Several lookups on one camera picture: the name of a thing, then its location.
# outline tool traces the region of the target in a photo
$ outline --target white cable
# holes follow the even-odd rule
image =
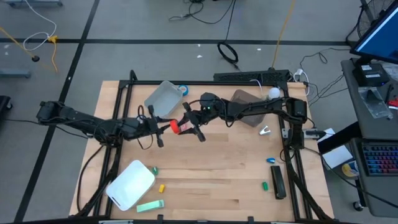
[[[26,4],[29,6],[29,8],[30,8],[36,15],[38,15],[38,16],[40,16],[41,18],[45,19],[46,21],[49,21],[49,22],[51,22],[52,24],[54,24],[54,31],[51,33],[51,35],[50,35],[49,33],[47,33],[47,32],[37,32],[37,33],[35,33],[35,34],[33,34],[33,35],[30,35],[28,38],[26,38],[26,39],[24,40],[24,43],[22,43],[22,45],[24,46],[24,49],[25,49],[25,50],[28,50],[28,51],[32,51],[32,50],[36,50],[36,49],[38,49],[39,47],[41,47],[51,36],[54,35],[55,31],[57,30],[57,25],[56,25],[56,23],[54,23],[54,22],[51,21],[50,19],[47,19],[46,17],[44,17],[44,16],[40,15],[38,12],[36,12],[36,11],[33,9],[33,7],[29,4],[29,2],[28,2],[27,0],[25,0],[25,2],[26,2]],[[47,36],[47,38],[46,38],[41,44],[39,44],[38,46],[34,47],[33,49],[28,49],[28,48],[26,48],[26,46],[25,46],[26,42],[27,42],[30,38],[32,38],[32,37],[34,37],[34,36],[36,36],[36,35],[39,35],[39,34],[45,34],[45,35]]]
[[[299,82],[300,81],[300,77],[303,74],[304,74],[305,78],[307,79],[307,83],[310,83],[310,80],[308,79],[308,75],[301,68],[297,69],[296,73],[294,73],[293,80],[295,82]],[[310,94],[310,87],[309,86],[307,87],[307,92],[305,93],[305,95],[308,96],[308,94]]]
[[[259,84],[259,87],[260,87],[260,90],[261,90],[261,97],[263,96],[263,94],[262,94],[262,87],[261,87],[261,83],[260,83],[260,81],[259,80],[250,80],[250,82],[254,82],[254,81],[256,81],[258,84]]]

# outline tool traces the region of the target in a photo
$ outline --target keyboard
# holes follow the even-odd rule
[[[398,175],[398,142],[363,142],[368,175]]]
[[[216,73],[213,79],[218,82],[249,82],[250,80],[258,80],[262,84],[271,85],[276,82],[287,82],[289,73],[288,70]]]

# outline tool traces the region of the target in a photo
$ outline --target white plastic container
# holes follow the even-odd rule
[[[168,118],[181,104],[182,91],[169,81],[163,81],[157,89],[145,100],[144,105],[154,106],[155,116]]]
[[[126,211],[133,207],[155,184],[153,173],[136,160],[106,188],[106,194],[119,207]]]

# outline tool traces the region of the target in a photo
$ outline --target gray floor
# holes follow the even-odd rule
[[[62,8],[36,8],[58,24],[62,39],[80,38],[94,0],[67,0]],[[198,17],[216,20],[229,1],[206,1]],[[290,0],[238,1],[231,25],[230,39],[276,40]],[[90,39],[222,39],[228,20],[206,25],[187,19],[169,22],[174,15],[185,14],[187,4],[180,0],[101,0],[88,38]],[[286,28],[284,40],[342,41],[356,21],[359,1],[300,0]],[[34,32],[52,30],[52,25],[29,9],[11,9],[0,4],[0,21],[10,34],[26,38]],[[51,44],[35,54],[50,65]],[[329,46],[283,45],[276,68],[294,72],[304,55]],[[54,74],[32,63],[14,44],[0,44],[0,67],[28,68],[31,79],[3,78],[0,94],[9,95],[14,108],[8,118],[35,120],[39,103],[57,100],[70,68],[77,44],[59,44]],[[266,70],[270,67],[274,45],[234,45],[243,71]],[[308,58],[303,66],[310,82],[323,88],[341,75],[340,61],[350,58],[344,52],[327,51],[328,64],[317,57]],[[66,104],[77,110],[93,113],[103,80],[127,79],[134,69],[140,80],[212,80],[215,72],[233,72],[212,44],[86,44],[68,93]],[[345,88],[342,80],[331,91]],[[322,99],[311,108],[320,129],[338,131],[356,121],[348,92]],[[5,122],[0,134],[0,223],[12,222],[47,128],[27,123]],[[78,171],[86,142],[56,131],[37,186],[30,201],[25,221],[62,218],[68,215]],[[391,218],[377,218],[367,209],[355,212],[351,203],[357,200],[356,190],[326,173],[336,218],[358,223],[398,223]]]

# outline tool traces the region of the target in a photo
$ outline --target computer monitor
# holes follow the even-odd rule
[[[362,56],[362,62],[377,59],[398,64],[398,0],[373,22],[351,53]]]

